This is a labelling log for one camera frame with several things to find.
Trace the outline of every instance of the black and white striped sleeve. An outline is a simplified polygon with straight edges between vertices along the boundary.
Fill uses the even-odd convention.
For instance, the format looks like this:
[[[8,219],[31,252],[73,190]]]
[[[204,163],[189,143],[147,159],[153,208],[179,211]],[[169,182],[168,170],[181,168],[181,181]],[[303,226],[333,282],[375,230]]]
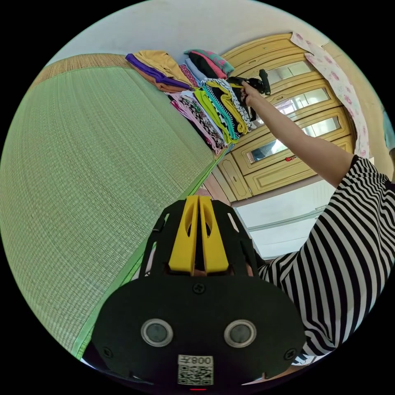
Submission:
[[[307,342],[294,364],[348,339],[372,309],[394,260],[394,184],[355,156],[302,248],[259,270],[300,311]]]

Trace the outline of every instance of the wooden cabinet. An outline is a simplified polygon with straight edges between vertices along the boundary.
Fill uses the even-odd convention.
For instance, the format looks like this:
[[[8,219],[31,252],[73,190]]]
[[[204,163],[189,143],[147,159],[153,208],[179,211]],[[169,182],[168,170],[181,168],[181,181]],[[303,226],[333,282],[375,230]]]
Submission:
[[[262,68],[267,72],[272,95],[295,85],[322,80],[321,74],[306,60],[303,53],[264,62],[243,72],[239,77],[259,78],[259,70]]]
[[[265,69],[272,94],[265,97],[307,135],[331,141],[353,153],[354,124],[329,83],[294,45],[291,34],[241,45],[222,56],[235,68],[232,76],[259,77]],[[315,175],[260,124],[240,138],[218,165],[219,181],[230,201],[243,200]]]
[[[353,152],[353,139],[351,135],[333,142],[345,151],[349,153]],[[259,195],[303,180],[315,174],[316,173],[312,169],[297,158],[290,162],[281,161],[274,165],[267,166],[259,171],[246,175],[244,179],[252,194]]]
[[[227,184],[230,186],[230,189],[237,200],[243,200],[252,196],[247,183],[231,154],[224,157],[218,165],[218,168],[225,177]]]
[[[293,121],[323,112],[327,109],[342,106],[332,88],[324,79],[292,86],[276,95],[267,96],[266,100]],[[258,121],[262,123],[262,126],[242,136],[233,150],[255,140],[262,134],[268,133],[268,129],[263,124],[263,121],[259,119]]]
[[[295,122],[307,135],[334,141],[351,134],[343,107],[318,112]],[[267,127],[249,143],[232,151],[233,158],[243,175],[292,157],[293,153],[278,141]]]
[[[291,42],[291,37],[289,33],[254,40],[234,48],[222,57],[235,68],[231,76],[239,76],[265,62],[306,52]]]

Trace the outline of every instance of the glass panel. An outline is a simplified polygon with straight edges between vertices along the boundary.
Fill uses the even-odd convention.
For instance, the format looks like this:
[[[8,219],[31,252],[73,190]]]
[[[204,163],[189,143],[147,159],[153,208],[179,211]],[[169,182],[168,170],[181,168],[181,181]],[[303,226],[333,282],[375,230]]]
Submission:
[[[284,115],[292,117],[295,115],[297,110],[311,106],[316,103],[324,102],[329,100],[330,97],[325,88],[314,89],[313,91],[301,93],[290,99],[283,100],[276,103],[274,106]],[[263,125],[264,122],[258,116],[256,120]]]
[[[307,62],[301,60],[267,71],[267,79],[269,80],[269,84],[273,85],[277,82],[294,77],[295,75],[310,73],[312,70],[313,69]]]
[[[326,133],[340,129],[340,123],[337,116],[333,118],[325,119],[321,122],[314,123],[313,125],[302,128],[303,132],[311,137],[322,136]],[[258,162],[268,156],[274,155],[275,153],[286,150],[287,147],[282,144],[279,140],[271,141],[259,148],[256,148],[247,153],[247,158],[251,164]]]
[[[302,130],[311,137],[322,136],[326,133],[333,132],[334,130],[340,129],[340,122],[337,116],[333,118],[325,119],[321,122],[307,126]]]

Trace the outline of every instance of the screw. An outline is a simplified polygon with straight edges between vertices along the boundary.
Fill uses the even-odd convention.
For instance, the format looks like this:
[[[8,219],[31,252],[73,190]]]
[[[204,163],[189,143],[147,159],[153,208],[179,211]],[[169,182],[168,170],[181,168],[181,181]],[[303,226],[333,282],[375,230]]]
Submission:
[[[104,356],[106,358],[112,358],[113,357],[113,353],[108,347],[104,347],[103,353],[104,353]]]
[[[202,283],[196,283],[193,288],[192,288],[193,292],[201,295],[202,293],[204,293],[204,291],[206,290],[206,287],[204,284]]]
[[[290,349],[284,354],[284,359],[286,361],[290,361],[291,359],[295,358],[296,349]]]

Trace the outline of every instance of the woven straw texture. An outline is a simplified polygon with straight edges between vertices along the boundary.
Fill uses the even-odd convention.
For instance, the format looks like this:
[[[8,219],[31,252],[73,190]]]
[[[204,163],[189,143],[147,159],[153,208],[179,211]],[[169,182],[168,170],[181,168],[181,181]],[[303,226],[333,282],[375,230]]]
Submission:
[[[216,161],[120,57],[111,67],[105,55],[87,67],[75,58],[44,69],[15,114],[0,163],[0,224],[30,308],[81,357],[101,303],[137,270],[161,211],[193,194]]]

